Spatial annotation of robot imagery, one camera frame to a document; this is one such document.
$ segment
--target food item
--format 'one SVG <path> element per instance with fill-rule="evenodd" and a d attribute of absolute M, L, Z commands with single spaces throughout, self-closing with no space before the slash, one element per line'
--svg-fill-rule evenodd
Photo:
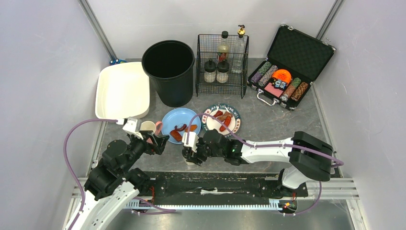
<path fill-rule="evenodd" d="M 224 115 L 217 117 L 217 119 L 218 119 L 219 121 L 223 122 L 223 121 L 225 121 L 225 119 L 226 119 L 227 117 L 231 117 L 231 116 L 232 116 L 232 115 L 231 115 L 230 112 L 226 112 Z"/>
<path fill-rule="evenodd" d="M 218 117 L 218 116 L 221 116 L 221 115 L 223 115 L 223 112 L 222 111 L 217 111 L 217 113 L 214 115 L 214 117 Z"/>
<path fill-rule="evenodd" d="M 186 127 L 187 127 L 187 125 L 186 125 L 186 124 L 183 124 L 182 127 L 180 127 L 180 128 L 178 128 L 178 126 L 175 126 L 175 129 L 174 129 L 174 130 L 175 130 L 175 131 L 179 131 L 179 132 L 180 132 L 180 131 L 184 131 L 184 130 L 186 129 Z"/>
<path fill-rule="evenodd" d="M 180 135 L 180 133 L 179 133 L 178 131 L 172 130 L 169 134 L 170 134 L 173 138 L 175 138 L 175 140 L 176 140 L 177 142 L 182 141 L 182 136 Z"/>
<path fill-rule="evenodd" d="M 191 125 L 191 132 L 197 129 L 197 125 Z"/>
<path fill-rule="evenodd" d="M 228 127 L 230 125 L 230 123 L 231 123 L 231 116 L 228 116 L 226 118 L 226 120 L 224 121 L 224 125 Z M 220 132 L 223 132 L 225 130 L 226 130 L 226 127 L 224 127 L 224 126 L 220 127 Z"/>

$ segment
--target wire basket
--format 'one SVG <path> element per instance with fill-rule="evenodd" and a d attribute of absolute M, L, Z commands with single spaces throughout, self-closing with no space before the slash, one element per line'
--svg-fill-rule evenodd
<path fill-rule="evenodd" d="M 244 97 L 247 90 L 247 70 L 248 70 L 248 41 L 249 37 L 244 36 L 244 53 L 233 53 L 234 43 L 238 35 L 229 35 L 227 42 L 230 45 L 231 53 L 228 53 L 227 61 L 230 64 L 228 79 L 224 83 L 218 81 L 218 71 L 215 71 L 215 81 L 207 82 L 204 79 L 204 64 L 212 59 L 216 66 L 218 64 L 217 46 L 221 42 L 221 35 L 199 34 L 197 39 L 197 61 L 196 61 L 196 95 L 199 93 L 223 93 L 223 94 L 241 94 Z M 235 60 L 241 60 L 241 68 L 236 69 L 233 65 Z"/>

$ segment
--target decorated plate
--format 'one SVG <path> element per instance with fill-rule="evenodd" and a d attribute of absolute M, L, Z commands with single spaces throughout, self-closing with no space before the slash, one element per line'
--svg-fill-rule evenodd
<path fill-rule="evenodd" d="M 226 112 L 231 113 L 231 115 L 232 115 L 231 122 L 228 125 L 228 128 L 231 129 L 233 131 L 233 133 L 236 133 L 241 127 L 241 116 L 238 113 L 237 109 L 235 109 L 234 107 L 232 107 L 230 105 L 220 103 L 220 104 L 214 104 L 214 105 L 208 107 L 204 111 L 204 113 L 214 116 L 218 111 L 221 111 L 223 114 L 225 114 Z M 226 138 L 231 136 L 231 134 L 227 130 L 220 132 L 221 124 L 208 116 L 202 117 L 202 127 L 206 131 L 216 129 L 219 133 L 223 134 Z"/>

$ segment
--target case lid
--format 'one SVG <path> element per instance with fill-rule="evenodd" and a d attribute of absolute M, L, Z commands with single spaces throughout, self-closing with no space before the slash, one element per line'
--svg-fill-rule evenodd
<path fill-rule="evenodd" d="M 282 24 L 269 49 L 268 60 L 280 69 L 294 70 L 315 81 L 335 50 L 333 46 Z"/>

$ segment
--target black trash bin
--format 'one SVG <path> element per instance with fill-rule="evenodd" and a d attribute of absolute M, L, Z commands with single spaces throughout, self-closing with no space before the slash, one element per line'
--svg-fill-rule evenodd
<path fill-rule="evenodd" d="M 142 68 L 161 101 L 170 107 L 185 105 L 193 96 L 192 49 L 180 41 L 158 42 L 142 56 Z"/>

